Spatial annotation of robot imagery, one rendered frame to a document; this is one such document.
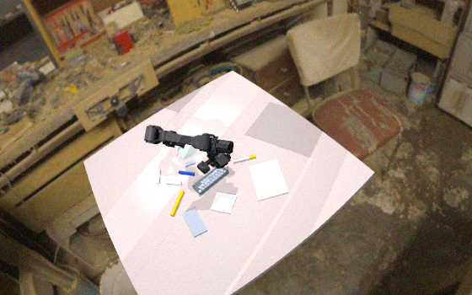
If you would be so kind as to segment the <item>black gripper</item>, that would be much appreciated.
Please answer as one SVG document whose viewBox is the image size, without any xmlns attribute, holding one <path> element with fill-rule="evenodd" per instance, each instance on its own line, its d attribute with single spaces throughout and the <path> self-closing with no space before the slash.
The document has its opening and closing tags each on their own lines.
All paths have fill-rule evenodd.
<svg viewBox="0 0 472 295">
<path fill-rule="evenodd" d="M 197 168 L 203 173 L 203 174 L 206 174 L 210 171 L 210 166 L 212 166 L 213 168 L 217 168 L 217 169 L 220 169 L 218 167 L 218 165 L 216 164 L 216 162 L 212 161 L 212 158 L 214 156 L 217 156 L 219 152 L 216 151 L 216 153 L 206 153 L 207 154 L 207 157 L 209 158 L 206 162 L 203 162 L 201 161 L 198 165 L 197 165 Z M 213 163 L 214 162 L 214 163 Z"/>
</svg>

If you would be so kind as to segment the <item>grey keyboard with white letter keys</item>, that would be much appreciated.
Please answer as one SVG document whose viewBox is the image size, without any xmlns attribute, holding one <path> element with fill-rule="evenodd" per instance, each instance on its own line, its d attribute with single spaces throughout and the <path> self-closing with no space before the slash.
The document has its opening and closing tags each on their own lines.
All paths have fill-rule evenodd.
<svg viewBox="0 0 472 295">
<path fill-rule="evenodd" d="M 192 188 L 201 196 L 211 189 L 213 185 L 223 179 L 227 174 L 229 174 L 229 172 L 225 167 L 222 169 L 217 169 L 215 167 L 209 173 L 207 173 L 206 176 L 203 176 L 194 185 L 192 185 Z"/>
</svg>

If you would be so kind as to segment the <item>white sheet of paper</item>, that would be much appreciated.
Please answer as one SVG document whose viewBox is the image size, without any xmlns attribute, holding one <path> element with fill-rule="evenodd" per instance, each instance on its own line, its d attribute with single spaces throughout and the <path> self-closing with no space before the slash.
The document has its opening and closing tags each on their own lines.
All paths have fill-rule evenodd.
<svg viewBox="0 0 472 295">
<path fill-rule="evenodd" d="M 258 201 L 289 193 L 277 159 L 249 166 Z"/>
</svg>

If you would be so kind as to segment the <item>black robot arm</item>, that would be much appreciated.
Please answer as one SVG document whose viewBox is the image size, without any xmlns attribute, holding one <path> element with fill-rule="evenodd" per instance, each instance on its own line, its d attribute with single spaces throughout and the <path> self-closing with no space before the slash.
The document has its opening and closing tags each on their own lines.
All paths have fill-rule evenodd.
<svg viewBox="0 0 472 295">
<path fill-rule="evenodd" d="M 212 161 L 216 162 L 220 169 L 231 161 L 230 154 L 233 151 L 233 141 L 218 140 L 214 134 L 204 132 L 201 135 L 188 136 L 176 133 L 176 131 L 165 131 L 161 126 L 152 125 L 146 126 L 144 142 L 153 144 L 163 142 L 166 147 L 181 146 L 183 149 L 187 144 L 206 153 L 216 153 L 217 151 L 219 153 L 212 158 Z"/>
</svg>

